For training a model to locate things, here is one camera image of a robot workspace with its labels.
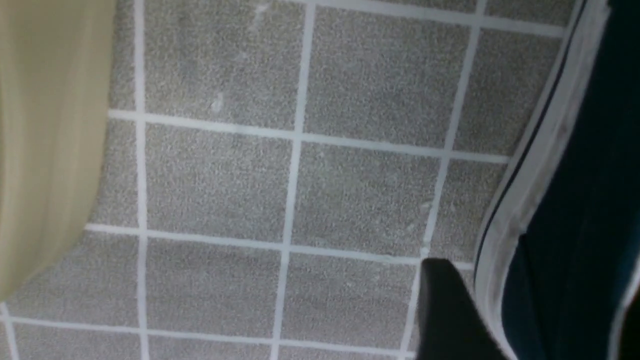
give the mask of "speckled tile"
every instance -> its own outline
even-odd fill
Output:
[[[484,212],[505,168],[505,165],[451,160],[429,256],[473,261]]]
[[[133,122],[109,120],[107,123],[100,189],[89,222],[138,226],[136,125]]]
[[[220,343],[149,336],[151,360],[269,360],[269,345]]]
[[[151,239],[148,326],[270,338],[279,271],[276,251]]]
[[[439,161],[303,144],[292,242],[418,256]]]
[[[9,343],[4,329],[4,322],[0,322],[0,359],[10,359]]]
[[[474,12],[476,0],[383,0],[388,3],[415,5],[424,8],[452,10],[456,12]]]
[[[140,335],[14,324],[21,359],[140,360]]]
[[[113,34],[109,107],[135,110],[133,62],[133,0],[118,0]]]
[[[291,142],[147,126],[148,228],[282,241]]]
[[[399,348],[414,275],[410,265],[292,254],[282,337]]]
[[[319,7],[305,131],[441,147],[469,29]]]
[[[558,38],[482,30],[454,148],[513,154],[559,46]]]
[[[302,4],[155,0],[145,5],[147,111],[293,128]]]
[[[137,260],[137,238],[87,231],[76,248],[21,287],[7,306],[13,316],[25,318],[138,326]]]
[[[280,347],[278,360],[394,360],[394,357],[317,348]]]
[[[489,0],[486,14],[565,26],[575,0]]]

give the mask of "floor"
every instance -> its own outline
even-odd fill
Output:
[[[410,359],[416,264],[470,284],[572,7],[119,0],[97,206],[0,359]]]

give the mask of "dark blue fabric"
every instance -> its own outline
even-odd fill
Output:
[[[503,322],[521,360],[538,358],[520,345],[532,333],[549,360],[607,357],[640,251],[639,10],[615,2],[572,137],[510,268]],[[530,299],[518,295],[526,287]]]

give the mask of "beige cloth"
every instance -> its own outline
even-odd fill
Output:
[[[0,0],[0,302],[79,239],[98,188],[115,0]]]

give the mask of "white grout line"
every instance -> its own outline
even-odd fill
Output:
[[[296,254],[331,256],[335,258],[346,258],[364,261],[375,261],[377,263],[385,263],[391,265],[416,265],[420,262],[419,258],[409,258],[404,256],[390,256],[371,254],[368,252],[324,249],[319,247],[291,245],[291,252]]]
[[[113,226],[113,225],[87,224],[84,227],[84,229],[87,231],[97,231],[100,233],[118,234],[118,235],[140,236],[140,234],[142,234],[140,229],[137,229],[134,227],[120,227],[120,226]],[[147,230],[144,233],[147,239],[158,238],[158,239],[166,239],[166,240],[174,240],[174,241],[193,241],[193,242],[199,242],[199,243],[208,243],[212,245],[248,247],[252,249],[264,249],[264,250],[275,250],[275,251],[283,251],[283,249],[285,248],[284,243],[272,243],[269,241],[219,238],[216,236],[206,236],[206,235],[198,235],[198,234],[177,234],[177,233],[168,233],[166,231],[156,231],[156,230]],[[292,252],[294,254],[331,256],[333,258],[373,261],[377,263],[385,263],[385,264],[391,264],[391,265],[416,265],[420,263],[420,258],[411,258],[406,256],[371,254],[369,252],[327,249],[322,247],[311,247],[311,246],[305,246],[305,245],[289,245],[288,248],[289,248],[289,252]],[[455,261],[454,266],[460,271],[473,269],[473,263],[465,263],[461,261]]]
[[[14,323],[21,323],[24,325],[33,325],[33,326],[42,326],[42,327],[53,327],[55,329],[104,331],[104,332],[117,332],[121,334],[139,334],[140,333],[139,328],[129,327],[129,326],[92,325],[89,323],[55,322],[50,320],[21,318],[21,317],[15,317],[15,316],[11,316],[10,319]]]
[[[332,350],[341,352],[355,352],[357,354],[372,354],[381,356],[397,356],[397,357],[414,357],[415,354],[410,351],[399,352],[398,350],[374,348],[374,347],[354,347],[351,345],[327,344],[315,341],[301,340],[281,340],[281,345],[290,347],[317,348],[322,350]]]
[[[145,0],[133,2],[133,61],[136,111],[145,112]]]
[[[527,33],[544,37],[561,38],[564,28],[561,26],[539,24],[500,17],[484,16],[473,13],[455,12],[425,8],[415,5],[395,4],[377,0],[284,0],[293,3],[317,4],[331,8],[355,10],[380,15],[407,17],[411,19],[432,20],[447,24],[481,26],[488,29]]]
[[[445,151],[451,151],[451,149],[453,149],[453,144],[456,139],[456,133],[458,132],[458,125],[460,123],[462,108],[465,102],[465,95],[467,93],[469,77],[471,76],[474,57],[476,56],[476,50],[480,38],[479,20],[483,18],[486,4],[487,0],[478,0],[476,4],[475,16],[478,21],[471,27],[471,31],[469,34],[469,43],[467,46],[467,51],[465,52],[465,59],[462,63],[460,79],[458,80],[458,89],[456,91],[456,97],[454,99],[453,109],[451,111],[451,122],[449,123],[449,129],[447,130],[447,137],[445,138]],[[427,224],[424,231],[424,237],[422,239],[422,248],[420,250],[420,256],[422,258],[427,258],[429,256],[429,252],[431,251],[431,239],[433,238],[433,232],[435,231],[436,222],[438,220],[440,199],[442,198],[442,190],[444,188],[445,180],[447,179],[448,169],[449,158],[443,157],[440,160],[440,168],[438,170],[438,177],[436,179],[431,211],[429,212],[429,217],[427,219]],[[418,298],[420,293],[420,273],[421,266],[418,264],[415,277],[413,278],[411,296],[409,298],[409,305],[406,315],[406,322],[404,323],[404,334],[400,342],[401,352],[407,351],[407,349],[409,348],[409,342],[411,341],[411,335],[415,323],[415,313],[417,310]],[[403,357],[399,356],[397,360],[404,359]]]
[[[409,349],[409,342],[411,342],[411,335],[413,334],[413,328],[415,326],[415,312],[418,308],[418,295],[420,295],[421,268],[420,264],[415,267],[415,275],[413,276],[413,282],[411,284],[411,295],[409,296],[409,304],[406,310],[404,332],[402,340],[400,341],[401,352],[406,352]],[[403,356],[398,356],[398,360],[403,360]]]
[[[128,327],[128,326],[92,325],[88,323],[54,322],[50,320],[39,320],[39,319],[20,318],[20,317],[11,317],[11,316],[3,316],[3,318],[5,321],[12,321],[13,323],[21,323],[25,325],[34,325],[34,326],[42,326],[42,327],[52,327],[55,329],[113,332],[113,333],[119,333],[119,334],[139,334],[140,333],[139,328]],[[226,342],[226,343],[263,344],[263,345],[272,345],[276,343],[276,341],[272,338],[249,338],[246,336],[202,334],[197,332],[179,332],[179,331],[166,331],[166,330],[155,330],[155,329],[148,329],[147,334],[151,336],[161,336],[164,338],[220,341],[220,342]],[[397,350],[392,350],[392,349],[373,348],[373,347],[354,347],[349,345],[320,343],[316,341],[279,340],[277,342],[279,342],[281,345],[291,346],[291,347],[319,348],[319,349],[339,351],[339,352],[354,352],[357,354],[379,354],[379,355],[406,356],[406,357],[414,356],[413,352],[400,353]]]
[[[162,336],[165,338],[220,341],[224,343],[265,344],[265,345],[271,345],[273,343],[273,339],[269,339],[269,338],[249,338],[246,336],[199,334],[196,332],[147,330],[147,333],[152,336]]]
[[[9,345],[11,360],[20,360],[20,356],[18,355],[18,344],[15,341],[15,329],[13,328],[13,322],[9,315],[9,309],[4,302],[0,304],[0,315],[2,315],[4,320],[6,342]]]
[[[145,2],[134,0],[134,75],[136,112],[144,113],[145,90]],[[147,334],[147,166],[145,147],[147,125],[136,123],[136,164],[138,169],[138,327],[140,327],[140,359],[149,360]]]
[[[538,24],[535,22],[512,20],[493,16],[483,17],[480,26],[486,29],[503,30],[552,38],[562,38],[565,31],[565,28],[562,26]]]
[[[453,151],[436,149],[432,147],[421,147],[415,145],[403,145],[388,142],[375,142],[370,140],[360,140],[351,138],[341,138],[337,136],[327,136],[319,134],[308,134],[290,130],[267,129],[265,127],[246,126],[237,124],[226,124],[222,122],[211,122],[204,120],[187,119],[183,117],[173,117],[168,115],[158,115],[150,113],[137,113],[126,110],[109,110],[109,117],[118,120],[130,120],[136,122],[146,122],[148,124],[162,124],[169,126],[188,127],[190,129],[200,129],[215,131],[219,133],[242,134],[252,136],[262,136],[266,138],[279,138],[286,140],[299,140],[302,142],[321,143],[326,145],[336,145],[354,147],[357,149],[367,149],[374,151],[397,152],[399,154],[409,154],[416,156],[449,157],[452,159],[479,161],[485,163],[506,164],[509,156],[478,154],[474,152]]]
[[[280,335],[282,333],[282,317],[284,312],[285,291],[287,287],[289,252],[291,251],[293,220],[296,212],[298,170],[300,167],[300,156],[302,152],[302,140],[300,135],[302,135],[304,131],[311,47],[314,36],[314,23],[316,19],[316,6],[314,4],[308,4],[305,8],[305,27],[302,33],[300,74],[298,76],[298,95],[296,98],[296,118],[294,122],[296,138],[293,140],[291,166],[289,167],[289,185],[287,187],[287,203],[285,208],[284,228],[282,230],[280,273],[278,274],[278,291],[276,293],[275,314],[273,317],[273,344],[271,345],[271,360],[278,360],[278,353],[280,351]]]

